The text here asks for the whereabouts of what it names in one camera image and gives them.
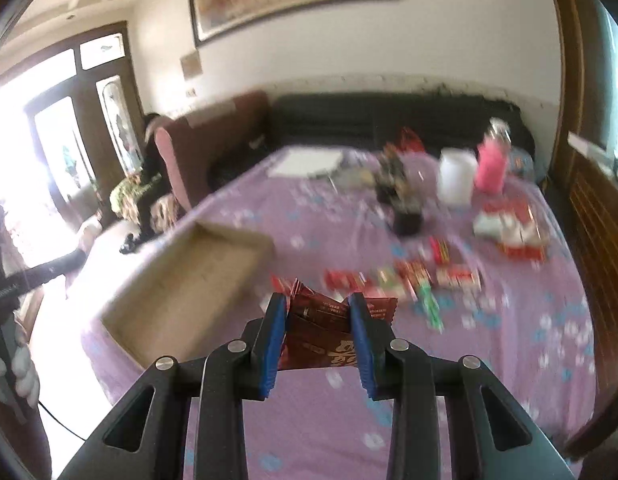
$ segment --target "floor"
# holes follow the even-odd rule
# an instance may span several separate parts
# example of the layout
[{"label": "floor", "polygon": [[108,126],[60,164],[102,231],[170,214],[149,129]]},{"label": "floor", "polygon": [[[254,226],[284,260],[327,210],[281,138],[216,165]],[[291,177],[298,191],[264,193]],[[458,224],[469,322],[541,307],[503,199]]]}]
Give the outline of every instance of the floor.
[{"label": "floor", "polygon": [[[30,346],[40,375],[40,400],[58,420],[83,438],[97,427],[111,405],[82,350],[80,327],[159,247],[158,238],[135,254],[120,254],[118,248],[124,236],[134,230],[137,232],[133,224],[119,221],[103,232],[67,293],[64,277],[45,285],[44,300],[32,332]],[[57,478],[82,441],[44,410],[41,416]]]}]

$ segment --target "brown armchair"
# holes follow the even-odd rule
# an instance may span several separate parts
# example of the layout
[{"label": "brown armchair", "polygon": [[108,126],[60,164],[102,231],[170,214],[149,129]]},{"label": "brown armchair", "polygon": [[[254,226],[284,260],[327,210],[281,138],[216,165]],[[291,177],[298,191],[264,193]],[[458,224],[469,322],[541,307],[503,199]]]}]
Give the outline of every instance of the brown armchair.
[{"label": "brown armchair", "polygon": [[156,130],[171,189],[186,211],[211,192],[214,162],[264,134],[268,110],[265,92],[255,91],[200,108]]}]

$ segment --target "blue gripper pad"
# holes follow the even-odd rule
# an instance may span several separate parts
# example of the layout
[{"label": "blue gripper pad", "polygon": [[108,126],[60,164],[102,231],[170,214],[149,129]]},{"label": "blue gripper pad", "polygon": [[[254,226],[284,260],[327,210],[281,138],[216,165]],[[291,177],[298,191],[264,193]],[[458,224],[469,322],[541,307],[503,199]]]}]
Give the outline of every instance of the blue gripper pad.
[{"label": "blue gripper pad", "polygon": [[285,322],[287,320],[287,298],[282,294],[274,294],[267,307],[263,324],[268,325],[269,338],[262,352],[260,362],[259,391],[263,398],[269,396],[278,373],[278,361],[285,339]]},{"label": "blue gripper pad", "polygon": [[369,397],[373,398],[377,393],[377,384],[374,378],[374,356],[371,351],[371,341],[367,333],[365,317],[371,319],[367,302],[362,294],[352,294],[349,297],[349,314],[351,316],[351,335],[353,346],[358,361],[360,382],[366,389]]}]

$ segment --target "wire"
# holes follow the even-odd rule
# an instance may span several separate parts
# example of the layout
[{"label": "wire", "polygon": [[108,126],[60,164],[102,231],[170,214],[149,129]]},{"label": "wire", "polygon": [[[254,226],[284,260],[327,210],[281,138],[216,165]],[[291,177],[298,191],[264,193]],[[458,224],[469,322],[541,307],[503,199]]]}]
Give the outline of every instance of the wire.
[{"label": "wire", "polygon": [[55,422],[57,422],[58,424],[60,424],[60,426],[62,426],[63,428],[65,428],[65,430],[67,430],[67,431],[68,431],[69,433],[71,433],[73,436],[78,437],[81,441],[83,441],[83,442],[87,442],[87,439],[86,439],[86,438],[82,438],[79,434],[77,434],[77,433],[75,433],[75,432],[71,431],[71,430],[70,430],[69,428],[67,428],[67,427],[66,427],[63,423],[61,423],[61,422],[60,422],[57,418],[55,418],[54,414],[53,414],[53,413],[51,413],[51,412],[48,410],[48,408],[47,408],[47,407],[46,407],[46,406],[45,406],[42,402],[40,402],[39,400],[38,400],[38,404],[40,405],[40,407],[41,407],[43,410],[45,410],[45,411],[49,414],[49,416],[50,416],[51,418],[53,418],[53,419],[55,420]]}]

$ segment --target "gloved hand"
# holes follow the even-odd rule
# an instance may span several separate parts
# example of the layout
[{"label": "gloved hand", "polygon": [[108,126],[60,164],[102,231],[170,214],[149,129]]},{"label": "gloved hand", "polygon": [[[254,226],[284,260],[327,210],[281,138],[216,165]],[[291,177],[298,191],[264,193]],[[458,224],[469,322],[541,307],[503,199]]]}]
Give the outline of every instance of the gloved hand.
[{"label": "gloved hand", "polygon": [[[10,362],[11,370],[16,376],[16,393],[26,399],[26,403],[32,408],[38,405],[40,396],[40,378],[36,372],[36,366],[31,360],[31,354],[26,344],[25,330],[16,324],[16,342],[18,349]],[[7,365],[0,359],[0,377],[7,372]],[[0,389],[0,402],[6,404],[7,399]]]}]

